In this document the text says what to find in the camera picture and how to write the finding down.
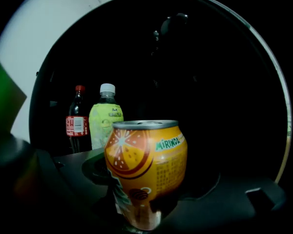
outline beverage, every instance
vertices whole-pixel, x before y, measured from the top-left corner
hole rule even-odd
[[[188,145],[175,120],[113,123],[105,161],[117,205],[136,228],[153,230],[167,198],[184,179]]]
[[[101,98],[94,104],[89,114],[92,149],[104,147],[112,132],[112,123],[123,121],[123,112],[114,99],[115,86],[104,83],[100,87]]]
[[[75,98],[66,117],[66,135],[69,136],[72,153],[80,153],[91,150],[91,140],[86,116],[88,113],[83,104],[85,87],[78,85],[75,91]]]

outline plastic bottle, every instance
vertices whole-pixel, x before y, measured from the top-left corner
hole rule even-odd
[[[87,112],[83,103],[85,87],[78,85],[75,91],[75,98],[66,117],[66,135],[69,136],[72,153],[80,153],[91,150],[91,138]]]
[[[123,112],[115,101],[115,86],[104,83],[100,87],[101,98],[94,104],[89,114],[89,128],[92,149],[105,146],[112,131],[112,123],[123,121]]]

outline red label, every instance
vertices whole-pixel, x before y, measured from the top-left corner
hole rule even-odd
[[[66,116],[66,135],[85,136],[89,134],[88,117]]]

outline yellow-green bottle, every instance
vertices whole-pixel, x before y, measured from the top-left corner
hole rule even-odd
[[[121,107],[115,101],[115,86],[104,83],[100,87],[101,98],[89,114],[89,128],[92,149],[104,147],[112,131],[112,123],[123,121]]]

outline mirinda can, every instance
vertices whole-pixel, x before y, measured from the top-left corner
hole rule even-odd
[[[105,161],[116,203],[131,225],[153,230],[162,212],[152,202],[175,191],[184,179],[186,139],[175,120],[122,121],[112,126]]]

